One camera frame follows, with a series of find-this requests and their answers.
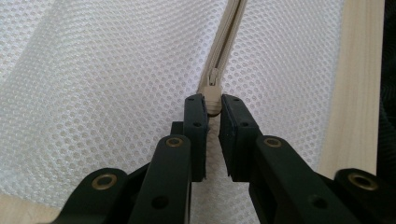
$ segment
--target zipper slider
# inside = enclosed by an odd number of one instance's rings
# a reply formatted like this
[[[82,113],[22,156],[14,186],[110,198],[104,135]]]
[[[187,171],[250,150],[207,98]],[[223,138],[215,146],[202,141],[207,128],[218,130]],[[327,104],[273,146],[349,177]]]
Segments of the zipper slider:
[[[221,112],[221,86],[219,85],[219,69],[213,68],[207,83],[199,91],[205,97],[206,110],[209,117]]]

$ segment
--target light wood surface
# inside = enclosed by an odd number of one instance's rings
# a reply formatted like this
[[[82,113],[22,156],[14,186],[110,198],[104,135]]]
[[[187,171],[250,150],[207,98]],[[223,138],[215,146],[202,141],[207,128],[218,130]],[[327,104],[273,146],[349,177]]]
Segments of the light wood surface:
[[[318,171],[375,173],[384,0],[346,0],[341,50]],[[0,195],[0,223],[46,223],[59,210]]]

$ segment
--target round hole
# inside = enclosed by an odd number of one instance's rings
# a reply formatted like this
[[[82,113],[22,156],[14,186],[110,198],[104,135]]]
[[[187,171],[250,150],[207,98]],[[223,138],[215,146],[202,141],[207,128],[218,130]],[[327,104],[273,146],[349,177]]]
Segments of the round hole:
[[[264,144],[268,147],[281,147],[282,143],[276,138],[265,138]]]
[[[92,181],[92,187],[94,189],[103,190],[113,187],[117,183],[117,176],[113,174],[104,174],[97,176]]]
[[[326,209],[328,207],[326,200],[322,199],[318,195],[310,195],[308,201],[316,208]]]
[[[168,140],[166,140],[166,145],[168,145],[169,147],[180,147],[181,145],[183,145],[183,140],[181,140],[180,138],[169,138]]]
[[[166,196],[158,196],[151,201],[151,205],[156,209],[163,209],[169,204],[169,199]]]
[[[352,173],[348,175],[348,179],[352,184],[354,184],[355,186],[361,189],[367,189],[367,190],[378,189],[378,185],[374,182],[374,180],[372,180],[371,178],[365,175]]]

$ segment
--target beige zipper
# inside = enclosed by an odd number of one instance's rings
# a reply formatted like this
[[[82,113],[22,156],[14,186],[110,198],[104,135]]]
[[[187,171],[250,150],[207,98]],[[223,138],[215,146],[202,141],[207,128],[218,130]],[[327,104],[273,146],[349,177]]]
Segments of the beige zipper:
[[[201,75],[198,93],[205,97],[207,114],[210,117],[215,117],[221,112],[221,76],[227,63],[246,1],[230,0],[228,2]]]

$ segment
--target black fabric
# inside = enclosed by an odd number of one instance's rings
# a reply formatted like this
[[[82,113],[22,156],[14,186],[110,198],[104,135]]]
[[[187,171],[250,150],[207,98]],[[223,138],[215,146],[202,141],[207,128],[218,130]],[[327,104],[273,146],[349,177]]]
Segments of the black fabric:
[[[377,175],[396,187],[396,1],[385,3]]]

